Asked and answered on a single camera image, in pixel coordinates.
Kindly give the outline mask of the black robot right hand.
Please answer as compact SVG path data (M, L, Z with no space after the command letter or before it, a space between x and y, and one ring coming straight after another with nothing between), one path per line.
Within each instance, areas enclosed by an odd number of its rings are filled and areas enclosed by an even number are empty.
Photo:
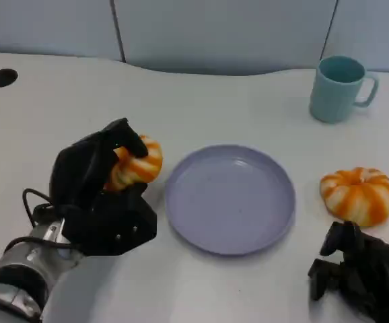
M343 261L315 259L308 277L310 299L318 301L328 290L338 291L345 303L374 322L389 322L389 244L361 231L352 222L333 222L321 256L336 251Z

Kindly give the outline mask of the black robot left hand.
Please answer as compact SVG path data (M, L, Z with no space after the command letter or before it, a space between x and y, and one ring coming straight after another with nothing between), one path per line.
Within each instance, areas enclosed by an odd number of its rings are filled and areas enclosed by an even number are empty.
M157 235L157 215L142 197L146 183L105 188L119 147L136 157L147 155L126 118L60 151L52 169L50 201L65 220L62 235L85 256L118 256Z

